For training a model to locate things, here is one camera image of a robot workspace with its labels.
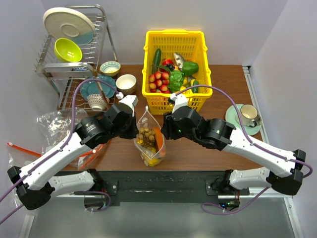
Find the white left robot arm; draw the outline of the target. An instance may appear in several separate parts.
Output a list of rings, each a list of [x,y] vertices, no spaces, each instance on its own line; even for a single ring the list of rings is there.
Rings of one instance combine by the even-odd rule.
[[[56,174],[74,159],[115,137],[134,139],[138,134],[134,108],[132,103],[119,102],[105,113],[83,118],[59,144],[36,161],[8,169],[22,205],[35,210],[65,193],[100,193],[103,180],[96,170],[62,177]]]

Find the orange papaya slice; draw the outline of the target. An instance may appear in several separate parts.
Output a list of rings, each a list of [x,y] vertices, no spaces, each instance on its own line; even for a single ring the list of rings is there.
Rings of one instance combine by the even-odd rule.
[[[157,147],[158,147],[158,153],[161,157],[166,156],[166,150],[165,150],[165,145],[164,145],[164,136],[160,131],[159,127],[154,127],[153,131],[155,132],[155,138],[157,142]]]

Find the brown longan bunch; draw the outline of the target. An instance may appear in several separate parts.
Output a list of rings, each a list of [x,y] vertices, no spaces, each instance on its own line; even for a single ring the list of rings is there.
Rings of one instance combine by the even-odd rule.
[[[148,127],[141,127],[136,139],[147,140],[156,144],[155,132]]]

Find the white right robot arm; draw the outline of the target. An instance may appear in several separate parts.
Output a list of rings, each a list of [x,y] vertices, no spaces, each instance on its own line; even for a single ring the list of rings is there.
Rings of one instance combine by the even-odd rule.
[[[213,183],[213,188],[221,193],[231,195],[251,187],[268,187],[294,196],[302,186],[304,151],[286,151],[249,138],[233,124],[221,119],[206,120],[188,106],[165,113],[161,132],[166,139],[185,137],[207,149],[230,152],[261,166],[244,171],[226,170],[223,179]]]

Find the yellow bell pepper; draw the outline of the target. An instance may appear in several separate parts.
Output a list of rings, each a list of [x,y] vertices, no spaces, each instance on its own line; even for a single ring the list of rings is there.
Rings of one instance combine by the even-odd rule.
[[[147,160],[147,159],[144,160],[145,165],[150,166],[150,167],[154,167],[154,166],[158,165],[160,162],[161,162],[161,160],[157,159],[157,158],[150,159],[150,160]]]

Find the clear white-dotted zip bag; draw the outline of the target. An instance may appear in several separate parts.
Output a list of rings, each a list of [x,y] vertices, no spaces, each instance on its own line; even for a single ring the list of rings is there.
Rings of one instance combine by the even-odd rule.
[[[145,106],[145,111],[137,122],[137,129],[139,133],[134,144],[140,151],[144,164],[149,167],[158,165],[166,157],[165,137],[148,106]]]

